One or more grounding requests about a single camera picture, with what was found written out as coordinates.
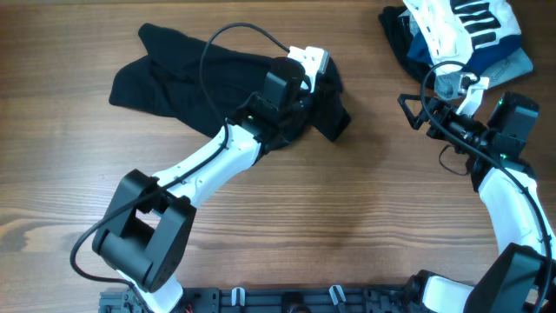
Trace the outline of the black garment in pile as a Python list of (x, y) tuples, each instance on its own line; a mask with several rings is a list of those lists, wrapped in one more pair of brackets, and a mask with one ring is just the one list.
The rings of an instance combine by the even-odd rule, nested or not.
[(394, 56), (401, 68), (418, 83), (423, 81), (433, 63), (420, 30), (410, 30), (410, 17), (403, 16), (403, 6), (387, 6), (378, 16)]

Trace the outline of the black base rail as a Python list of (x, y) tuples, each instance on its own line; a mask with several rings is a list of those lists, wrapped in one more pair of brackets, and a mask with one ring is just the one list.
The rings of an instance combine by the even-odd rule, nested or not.
[(180, 298), (156, 303), (140, 298), (132, 290), (103, 292), (100, 312), (195, 312), (195, 313), (288, 313), (288, 312), (448, 312), (446, 303), (426, 303), (416, 287), (378, 285), (344, 288), (333, 285), (321, 289), (232, 290), (187, 288)]

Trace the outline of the black garment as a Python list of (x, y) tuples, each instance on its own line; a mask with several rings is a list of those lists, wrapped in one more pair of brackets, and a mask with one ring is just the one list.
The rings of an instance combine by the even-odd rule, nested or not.
[[(116, 73), (109, 103), (175, 118), (207, 137), (215, 137), (225, 123), (255, 136), (249, 121), (253, 92), (279, 110), (300, 91), (311, 93), (301, 88), (309, 82), (303, 66), (288, 55), (229, 50), (152, 23), (144, 24), (138, 36), (147, 54)], [(317, 83), (333, 83), (343, 91), (332, 60)]]
[(420, 30), (410, 30), (410, 17), (403, 16), (403, 6), (387, 6), (378, 16), (394, 56), (401, 68), (418, 83), (423, 81), (433, 63)]

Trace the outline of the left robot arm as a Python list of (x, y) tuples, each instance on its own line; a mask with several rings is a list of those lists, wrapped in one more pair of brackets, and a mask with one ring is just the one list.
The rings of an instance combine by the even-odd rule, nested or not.
[(93, 239), (93, 250), (129, 285), (130, 312), (182, 310), (175, 270), (197, 210), (235, 175), (290, 145), (334, 95), (329, 57), (289, 53), (271, 63), (262, 88), (227, 118), (218, 134), (178, 164), (119, 183)]

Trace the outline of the white black striped shirt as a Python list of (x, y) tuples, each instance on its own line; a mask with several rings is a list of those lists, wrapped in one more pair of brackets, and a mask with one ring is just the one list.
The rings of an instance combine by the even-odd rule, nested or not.
[(467, 65), (474, 51), (521, 35), (505, 0), (405, 0), (404, 4), (410, 21), (425, 37), (431, 66), (445, 61)]

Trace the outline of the blue garment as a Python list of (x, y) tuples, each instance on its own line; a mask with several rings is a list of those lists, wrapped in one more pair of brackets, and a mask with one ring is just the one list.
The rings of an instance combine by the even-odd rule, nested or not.
[[(467, 66), (482, 74), (488, 67), (508, 57), (520, 47), (521, 35), (503, 37), (496, 45), (474, 51), (467, 61)], [(407, 58), (417, 63), (433, 64), (425, 37), (420, 31), (410, 44)]]

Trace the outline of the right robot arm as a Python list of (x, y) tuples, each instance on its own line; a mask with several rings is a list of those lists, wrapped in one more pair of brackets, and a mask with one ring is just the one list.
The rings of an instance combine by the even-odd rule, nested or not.
[(506, 92), (486, 124), (435, 97), (398, 98), (410, 126), (467, 155), (466, 173), (486, 205), (499, 256), (470, 286), (420, 273), (407, 300), (431, 312), (553, 312), (555, 235), (539, 203), (532, 167), (520, 158), (539, 106)]

